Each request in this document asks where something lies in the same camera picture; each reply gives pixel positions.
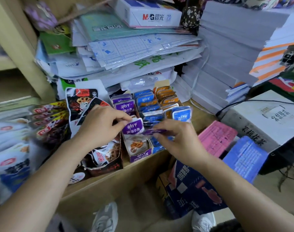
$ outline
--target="stack of white books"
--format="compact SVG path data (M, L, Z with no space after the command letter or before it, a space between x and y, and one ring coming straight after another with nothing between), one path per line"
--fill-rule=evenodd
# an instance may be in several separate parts
M183 67L193 99L212 113L243 100L249 88L285 70L280 60L294 44L294 9L250 10L208 1L199 37L208 46Z

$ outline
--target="stack of paper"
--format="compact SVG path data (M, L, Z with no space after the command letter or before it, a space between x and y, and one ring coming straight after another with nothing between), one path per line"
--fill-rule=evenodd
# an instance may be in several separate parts
M101 79L109 87L198 58L204 49L188 30L132 29L107 11L74 19L70 34L58 30L42 34L36 62L56 80L59 96L76 81Z
M200 23L209 49L183 67L182 77L192 87L199 74L195 99L209 111L243 100L249 87L285 70L280 60L294 44L294 9L256 11L208 1Z

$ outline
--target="teal booklet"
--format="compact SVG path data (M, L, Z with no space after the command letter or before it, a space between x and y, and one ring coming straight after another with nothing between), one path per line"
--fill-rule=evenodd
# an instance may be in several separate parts
M114 14L104 11L94 11L82 15L79 17L79 21L83 26L89 42L153 33L191 34L189 30L183 28L130 28Z

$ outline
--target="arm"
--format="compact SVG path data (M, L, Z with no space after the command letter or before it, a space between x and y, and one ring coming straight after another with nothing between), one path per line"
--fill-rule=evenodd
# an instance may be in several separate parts
M294 216L204 149L190 123L165 120L155 128L175 133L175 140L155 134L178 160L199 171L218 191L245 231L294 231Z
M116 118L121 121L112 126ZM45 231L79 162L92 149L113 140L130 120L111 107L94 107L77 134L0 207L0 231Z

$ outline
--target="shoe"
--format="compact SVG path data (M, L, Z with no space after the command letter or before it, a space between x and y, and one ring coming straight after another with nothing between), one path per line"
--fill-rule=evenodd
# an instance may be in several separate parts
M192 229L193 232L209 232L212 227L216 226L215 216L213 213L199 215L193 211Z
M111 202L101 208L92 222L91 232L114 232L118 223L117 204Z

